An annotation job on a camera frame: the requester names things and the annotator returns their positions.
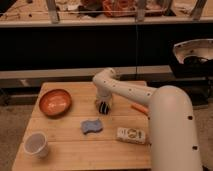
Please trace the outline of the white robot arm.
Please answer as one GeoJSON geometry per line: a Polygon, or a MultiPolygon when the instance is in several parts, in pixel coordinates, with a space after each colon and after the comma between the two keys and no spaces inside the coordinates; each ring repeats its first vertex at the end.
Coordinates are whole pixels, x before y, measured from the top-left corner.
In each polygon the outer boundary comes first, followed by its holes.
{"type": "Polygon", "coordinates": [[[113,68],[105,68],[93,77],[96,97],[108,103],[115,93],[148,107],[152,171],[203,171],[189,96],[176,86],[154,88],[115,77],[113,68]]]}

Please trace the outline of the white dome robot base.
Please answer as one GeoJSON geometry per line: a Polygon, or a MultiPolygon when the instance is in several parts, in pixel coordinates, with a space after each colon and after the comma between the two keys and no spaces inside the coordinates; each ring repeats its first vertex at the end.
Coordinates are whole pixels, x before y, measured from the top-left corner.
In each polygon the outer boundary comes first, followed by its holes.
{"type": "Polygon", "coordinates": [[[176,43],[173,46],[173,54],[180,64],[184,59],[190,56],[213,59],[213,38],[210,39],[193,39],[176,43]]]}

